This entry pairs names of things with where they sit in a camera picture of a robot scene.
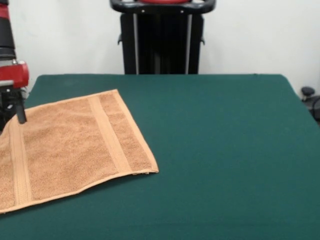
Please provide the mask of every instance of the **white wall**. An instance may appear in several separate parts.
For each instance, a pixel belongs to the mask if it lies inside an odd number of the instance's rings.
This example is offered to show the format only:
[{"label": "white wall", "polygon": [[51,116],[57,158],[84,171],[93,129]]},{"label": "white wall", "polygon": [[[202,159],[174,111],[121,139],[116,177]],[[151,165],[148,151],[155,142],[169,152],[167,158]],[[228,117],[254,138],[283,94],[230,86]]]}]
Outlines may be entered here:
[{"label": "white wall", "polygon": [[[320,91],[320,1],[217,0],[200,73],[280,73]],[[108,0],[11,0],[17,54],[37,76],[123,73],[120,13]]]}]

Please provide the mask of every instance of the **orange towel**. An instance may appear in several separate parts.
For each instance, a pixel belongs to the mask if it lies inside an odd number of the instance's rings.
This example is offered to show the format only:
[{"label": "orange towel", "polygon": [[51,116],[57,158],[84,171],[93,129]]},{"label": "orange towel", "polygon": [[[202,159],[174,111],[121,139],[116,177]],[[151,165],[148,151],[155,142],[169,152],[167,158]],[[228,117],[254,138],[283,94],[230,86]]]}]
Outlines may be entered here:
[{"label": "orange towel", "polygon": [[110,179],[157,173],[117,90],[26,110],[0,136],[0,213],[78,194]]}]

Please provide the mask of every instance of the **red robot part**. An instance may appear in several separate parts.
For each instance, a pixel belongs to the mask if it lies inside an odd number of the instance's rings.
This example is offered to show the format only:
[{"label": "red robot part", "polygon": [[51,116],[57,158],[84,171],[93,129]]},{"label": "red robot part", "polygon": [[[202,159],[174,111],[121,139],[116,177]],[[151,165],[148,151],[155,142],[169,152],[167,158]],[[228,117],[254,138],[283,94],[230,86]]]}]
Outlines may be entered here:
[{"label": "red robot part", "polygon": [[9,19],[8,6],[1,3],[0,3],[0,18]]},{"label": "red robot part", "polygon": [[0,82],[13,81],[15,89],[23,88],[29,84],[29,70],[26,63],[19,63],[0,67]]}]

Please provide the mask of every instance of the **table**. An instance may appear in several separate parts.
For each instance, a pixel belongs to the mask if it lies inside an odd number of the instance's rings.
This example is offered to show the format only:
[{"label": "table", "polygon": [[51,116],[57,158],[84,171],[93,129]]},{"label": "table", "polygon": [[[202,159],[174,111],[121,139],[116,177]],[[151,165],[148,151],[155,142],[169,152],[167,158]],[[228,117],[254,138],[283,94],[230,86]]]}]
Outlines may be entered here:
[{"label": "table", "polygon": [[320,238],[320,131],[283,76],[44,75],[26,106],[111,89],[160,173],[0,215],[0,239]]}]

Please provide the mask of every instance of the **green table surface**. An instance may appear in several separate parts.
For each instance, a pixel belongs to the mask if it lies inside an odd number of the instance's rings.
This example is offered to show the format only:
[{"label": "green table surface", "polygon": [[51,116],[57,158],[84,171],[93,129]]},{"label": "green table surface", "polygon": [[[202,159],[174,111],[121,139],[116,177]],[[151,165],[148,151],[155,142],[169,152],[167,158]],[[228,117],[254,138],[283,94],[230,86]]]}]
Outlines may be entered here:
[{"label": "green table surface", "polygon": [[320,131],[283,76],[45,75],[26,106],[111,89],[160,172],[0,215],[0,240],[320,239]]}]

